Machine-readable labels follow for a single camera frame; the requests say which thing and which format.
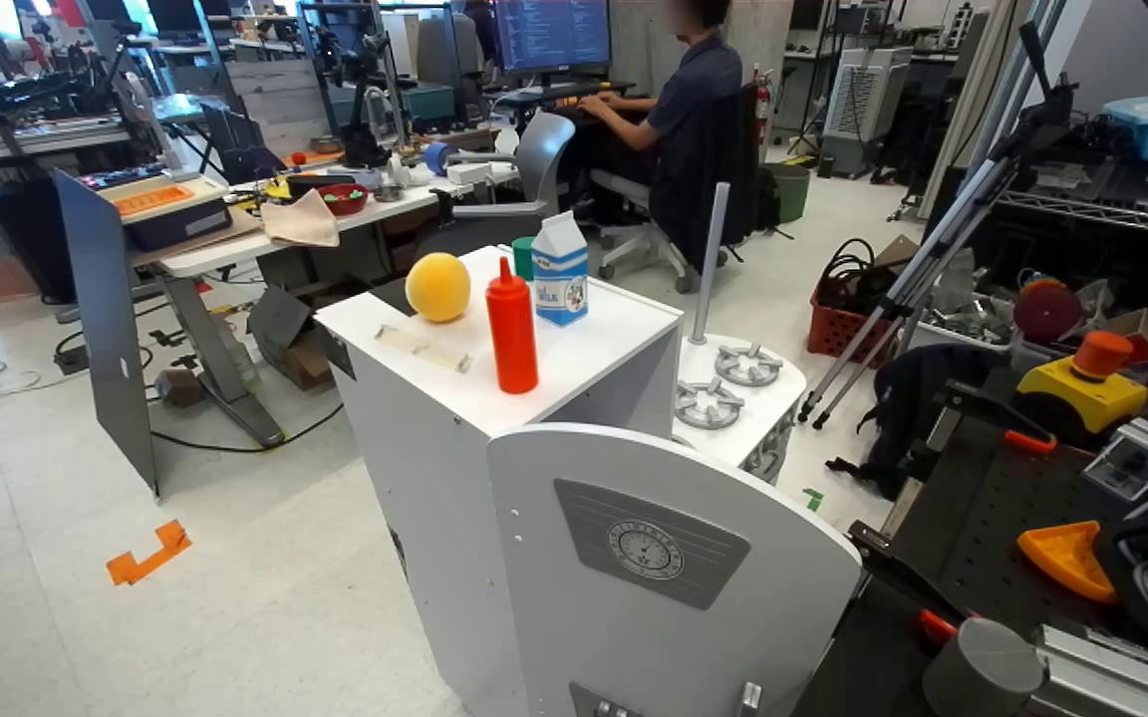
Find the gray floor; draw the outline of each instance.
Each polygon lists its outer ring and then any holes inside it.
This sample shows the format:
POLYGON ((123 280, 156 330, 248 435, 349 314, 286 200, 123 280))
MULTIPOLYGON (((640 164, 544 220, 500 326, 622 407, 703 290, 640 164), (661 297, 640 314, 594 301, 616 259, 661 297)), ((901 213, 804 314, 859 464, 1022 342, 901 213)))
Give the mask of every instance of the gray floor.
MULTIPOLYGON (((877 245, 899 187, 818 178, 788 239, 751 239, 726 268, 710 326, 788 356, 810 379, 810 290, 851 235, 877 245)), ((661 271, 626 287, 690 306, 661 271)), ((261 287, 214 290, 242 301, 261 287)), ((193 455, 164 445, 168 495, 156 502, 91 419, 88 379, 62 379, 67 326, 42 301, 0 306, 0 717, 3 713, 383 713, 458 717, 435 673, 411 592, 395 565, 367 464, 334 419, 310 438, 265 455, 193 455), (113 587, 104 560, 156 551, 156 524, 181 516, 193 551, 139 587, 113 587)), ((271 371, 261 389, 282 427, 306 427, 334 395, 298 395, 271 371)), ((824 435, 798 430, 778 488, 844 528, 880 520, 888 502, 824 475, 824 458, 860 458, 852 419, 860 383, 824 435)), ((196 411, 159 413, 188 438, 238 435, 196 411)))

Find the hair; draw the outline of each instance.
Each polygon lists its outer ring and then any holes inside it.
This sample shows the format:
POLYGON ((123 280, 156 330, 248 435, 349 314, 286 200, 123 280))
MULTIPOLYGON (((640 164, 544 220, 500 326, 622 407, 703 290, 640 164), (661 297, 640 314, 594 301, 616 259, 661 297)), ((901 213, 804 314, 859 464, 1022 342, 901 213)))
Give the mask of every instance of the hair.
POLYGON ((697 26, 719 26, 730 16, 730 0, 677 0, 690 8, 697 26))

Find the person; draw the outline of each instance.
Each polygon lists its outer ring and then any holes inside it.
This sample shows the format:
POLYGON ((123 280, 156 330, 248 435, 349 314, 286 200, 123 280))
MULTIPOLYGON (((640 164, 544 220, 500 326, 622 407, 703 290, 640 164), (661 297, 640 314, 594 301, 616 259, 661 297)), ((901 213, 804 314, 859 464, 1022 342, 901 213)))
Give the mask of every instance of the person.
POLYGON ((608 125, 608 132, 633 156, 659 150, 710 99, 743 89, 743 54, 722 41, 730 0, 667 0, 669 26, 686 45, 683 69, 661 85, 661 95, 582 95, 580 111, 608 125))

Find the red bottle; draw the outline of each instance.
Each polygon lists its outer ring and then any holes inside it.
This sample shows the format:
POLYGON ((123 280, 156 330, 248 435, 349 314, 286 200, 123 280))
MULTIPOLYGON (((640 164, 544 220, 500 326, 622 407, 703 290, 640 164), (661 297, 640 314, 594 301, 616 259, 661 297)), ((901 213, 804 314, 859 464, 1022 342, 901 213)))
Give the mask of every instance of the red bottle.
POLYGON ((536 350, 536 306, 531 287, 511 275, 505 256, 500 256, 500 280, 487 290, 495 371, 504 395, 525 395, 537 385, 537 350, 536 350))

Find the paper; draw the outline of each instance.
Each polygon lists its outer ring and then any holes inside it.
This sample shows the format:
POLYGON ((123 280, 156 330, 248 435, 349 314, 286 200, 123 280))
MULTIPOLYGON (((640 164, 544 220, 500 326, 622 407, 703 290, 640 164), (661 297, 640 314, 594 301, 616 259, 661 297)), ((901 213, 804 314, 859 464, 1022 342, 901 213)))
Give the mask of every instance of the paper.
POLYGON ((265 231, 298 245, 338 245, 334 212, 319 191, 298 196, 298 202, 265 202, 265 231))

